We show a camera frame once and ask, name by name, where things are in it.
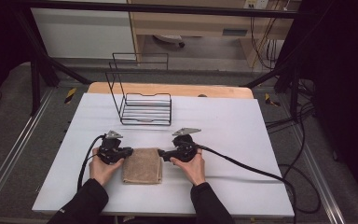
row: yellow and black tape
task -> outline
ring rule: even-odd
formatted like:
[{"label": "yellow and black tape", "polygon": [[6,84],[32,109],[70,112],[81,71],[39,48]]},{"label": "yellow and black tape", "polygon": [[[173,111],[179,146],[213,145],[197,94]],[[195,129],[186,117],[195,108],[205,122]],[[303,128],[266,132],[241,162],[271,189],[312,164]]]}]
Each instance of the yellow and black tape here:
[{"label": "yellow and black tape", "polygon": [[273,102],[269,99],[269,94],[266,93],[266,104],[267,105],[275,105],[275,106],[281,106],[279,102]]},{"label": "yellow and black tape", "polygon": [[75,92],[76,92],[76,88],[72,88],[71,90],[68,91],[68,94],[66,95],[66,98],[64,101],[65,104],[71,103],[71,100],[75,95]]}]

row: hand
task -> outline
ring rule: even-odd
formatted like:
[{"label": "hand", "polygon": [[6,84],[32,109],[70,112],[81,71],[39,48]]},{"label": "hand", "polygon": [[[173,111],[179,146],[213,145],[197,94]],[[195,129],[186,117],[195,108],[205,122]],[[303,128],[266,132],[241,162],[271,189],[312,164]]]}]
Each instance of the hand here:
[{"label": "hand", "polygon": [[[92,150],[92,155],[96,155],[98,148]],[[110,180],[115,170],[118,169],[124,162],[124,159],[120,159],[118,162],[112,165],[108,165],[101,161],[98,156],[92,157],[92,161],[89,163],[89,178],[94,178],[102,186]]]},{"label": "hand", "polygon": [[174,157],[171,157],[170,161],[185,172],[193,185],[197,186],[205,182],[205,160],[202,158],[202,149],[197,149],[196,156],[189,162],[182,162]]}]

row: brown towel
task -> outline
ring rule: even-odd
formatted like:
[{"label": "brown towel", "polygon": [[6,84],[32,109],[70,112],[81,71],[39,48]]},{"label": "brown towel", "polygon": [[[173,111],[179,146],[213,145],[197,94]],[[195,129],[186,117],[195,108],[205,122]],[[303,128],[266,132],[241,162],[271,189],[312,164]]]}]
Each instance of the brown towel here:
[{"label": "brown towel", "polygon": [[161,158],[158,148],[136,148],[130,157],[124,160],[123,182],[131,184],[160,184]]}]

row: forearm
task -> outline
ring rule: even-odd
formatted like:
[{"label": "forearm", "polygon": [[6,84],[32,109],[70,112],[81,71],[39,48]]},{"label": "forearm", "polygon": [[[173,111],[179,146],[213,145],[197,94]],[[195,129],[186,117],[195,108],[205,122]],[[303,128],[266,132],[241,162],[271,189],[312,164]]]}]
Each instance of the forearm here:
[{"label": "forearm", "polygon": [[208,183],[200,184],[191,189],[191,201],[197,213],[199,224],[229,224],[234,219],[225,206],[217,198]]},{"label": "forearm", "polygon": [[48,224],[96,223],[108,202],[104,188],[94,179],[89,179],[74,198],[60,209]]}]

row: power outlet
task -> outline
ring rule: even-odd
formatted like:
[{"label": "power outlet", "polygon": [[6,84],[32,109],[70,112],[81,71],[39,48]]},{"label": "power outlet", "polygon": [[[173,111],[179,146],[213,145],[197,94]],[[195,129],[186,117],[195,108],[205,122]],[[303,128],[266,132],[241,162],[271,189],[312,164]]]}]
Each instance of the power outlet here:
[{"label": "power outlet", "polygon": [[255,4],[256,9],[266,9],[269,0],[257,0]]},{"label": "power outlet", "polygon": [[243,8],[255,8],[256,4],[257,4],[257,0],[246,0]]}]

